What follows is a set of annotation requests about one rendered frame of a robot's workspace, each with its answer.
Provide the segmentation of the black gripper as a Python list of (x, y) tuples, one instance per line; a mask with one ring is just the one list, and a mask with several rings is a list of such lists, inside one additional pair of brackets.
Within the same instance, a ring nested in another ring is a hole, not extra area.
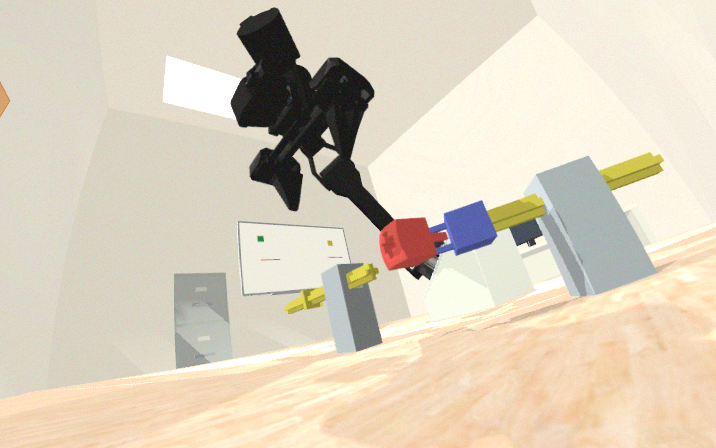
[(299, 209), (303, 174), (292, 157), (302, 146), (311, 147), (329, 127), (340, 158), (349, 161), (368, 102), (375, 90), (363, 75), (338, 57), (328, 57), (309, 84), (289, 83), (297, 90), (299, 107), (286, 106), (274, 133), (282, 135), (275, 149), (264, 148), (249, 170), (253, 181), (273, 185), (291, 211)]

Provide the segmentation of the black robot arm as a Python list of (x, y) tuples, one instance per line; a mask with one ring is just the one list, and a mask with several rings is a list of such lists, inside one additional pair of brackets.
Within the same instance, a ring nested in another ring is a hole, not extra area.
[[(278, 8), (250, 15), (239, 24), (236, 34), (256, 65), (239, 82), (230, 106), (241, 128), (268, 127), (268, 134), (278, 136), (273, 132), (274, 125), (283, 109), (301, 104), (301, 98), (289, 80), (309, 84), (312, 77), (307, 68), (296, 64), (300, 52)], [(337, 155), (319, 177), (313, 157), (323, 147), (337, 152), (335, 146), (321, 136), (311, 147), (302, 145), (299, 148), (308, 159), (313, 176), (328, 191), (349, 198), (382, 231), (395, 219), (362, 185), (360, 172), (351, 159), (346, 161)], [(413, 269), (405, 269), (417, 280), (422, 276), (430, 280), (439, 256), (412, 266)]]

